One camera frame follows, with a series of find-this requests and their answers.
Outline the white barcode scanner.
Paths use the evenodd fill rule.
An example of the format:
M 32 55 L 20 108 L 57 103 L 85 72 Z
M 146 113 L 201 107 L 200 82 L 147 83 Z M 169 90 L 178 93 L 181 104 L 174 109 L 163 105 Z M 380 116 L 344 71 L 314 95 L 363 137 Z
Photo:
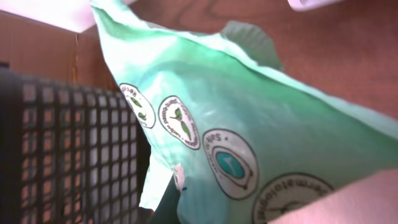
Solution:
M 318 9 L 343 0 L 288 0 L 289 6 L 298 12 Z

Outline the grey plastic mesh basket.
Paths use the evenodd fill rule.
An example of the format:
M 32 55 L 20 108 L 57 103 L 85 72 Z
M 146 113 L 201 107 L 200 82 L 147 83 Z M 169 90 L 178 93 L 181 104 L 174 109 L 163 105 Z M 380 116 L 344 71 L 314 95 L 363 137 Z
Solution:
M 2 223 L 147 223 L 148 153 L 120 92 L 1 69 Z

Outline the light teal candy packet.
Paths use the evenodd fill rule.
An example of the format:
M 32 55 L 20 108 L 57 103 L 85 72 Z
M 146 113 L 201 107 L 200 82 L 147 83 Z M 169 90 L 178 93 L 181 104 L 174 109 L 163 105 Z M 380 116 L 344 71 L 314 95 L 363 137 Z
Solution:
M 267 223 L 397 167 L 397 122 L 282 72 L 272 40 L 229 22 L 216 34 L 91 2 L 105 62 L 151 146 L 140 205 L 180 223 Z

